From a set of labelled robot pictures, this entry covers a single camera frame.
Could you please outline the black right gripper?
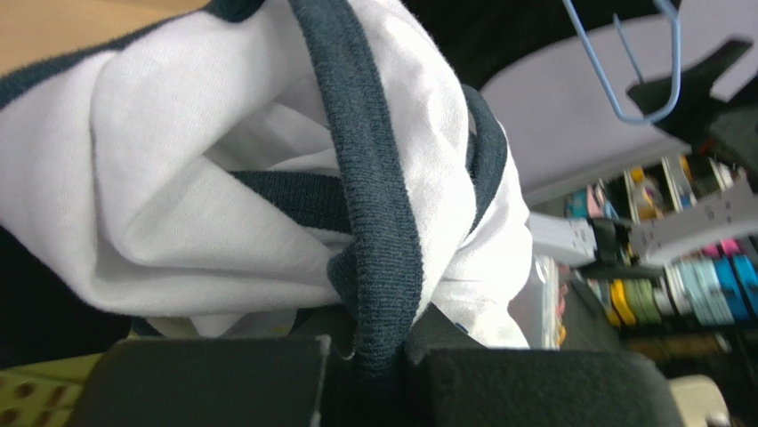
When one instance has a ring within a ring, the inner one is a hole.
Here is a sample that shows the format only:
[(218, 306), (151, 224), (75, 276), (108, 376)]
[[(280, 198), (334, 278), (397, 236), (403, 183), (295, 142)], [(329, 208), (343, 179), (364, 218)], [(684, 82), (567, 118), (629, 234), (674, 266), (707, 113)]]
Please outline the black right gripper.
[(681, 73), (681, 91), (673, 111), (654, 126), (687, 144), (695, 154), (738, 166), (757, 176), (757, 78), (731, 99), (712, 95), (716, 81), (753, 47), (730, 38)]

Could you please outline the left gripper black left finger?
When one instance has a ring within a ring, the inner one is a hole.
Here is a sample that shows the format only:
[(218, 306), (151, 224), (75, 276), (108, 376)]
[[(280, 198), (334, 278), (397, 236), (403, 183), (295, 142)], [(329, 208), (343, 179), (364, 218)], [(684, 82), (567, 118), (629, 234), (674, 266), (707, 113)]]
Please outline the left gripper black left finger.
[(68, 424), (347, 426), (347, 367), (327, 335), (128, 340), (96, 363)]

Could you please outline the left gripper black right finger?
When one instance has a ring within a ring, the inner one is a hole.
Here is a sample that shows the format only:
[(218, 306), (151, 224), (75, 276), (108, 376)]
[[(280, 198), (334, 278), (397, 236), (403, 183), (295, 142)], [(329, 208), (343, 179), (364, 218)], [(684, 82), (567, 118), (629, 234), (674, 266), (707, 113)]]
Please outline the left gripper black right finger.
[(439, 309), (405, 344), (423, 426), (681, 426), (668, 382), (632, 352), (492, 350)]

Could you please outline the white tank top navy trim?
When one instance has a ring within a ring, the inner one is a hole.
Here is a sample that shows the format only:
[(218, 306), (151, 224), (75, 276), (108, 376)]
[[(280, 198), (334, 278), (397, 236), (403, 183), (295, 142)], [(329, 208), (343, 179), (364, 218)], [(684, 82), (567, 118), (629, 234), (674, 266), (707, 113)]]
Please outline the white tank top navy trim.
[(431, 307), (489, 349), (532, 258), (507, 134), (398, 1), (213, 1), (1, 78), (1, 366)]

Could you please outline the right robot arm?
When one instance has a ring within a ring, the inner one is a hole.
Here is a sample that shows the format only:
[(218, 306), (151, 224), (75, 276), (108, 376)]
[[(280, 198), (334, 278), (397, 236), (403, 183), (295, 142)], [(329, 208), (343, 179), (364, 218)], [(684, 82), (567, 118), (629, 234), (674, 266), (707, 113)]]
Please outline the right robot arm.
[(654, 126), (708, 156), (746, 172), (732, 187), (691, 208), (639, 223), (609, 218), (559, 218), (533, 213), (534, 251), (576, 268), (586, 278), (657, 278), (666, 264), (726, 238), (757, 232), (757, 81), (730, 100), (712, 96), (716, 80), (752, 47), (731, 38), (678, 78), (680, 98)]

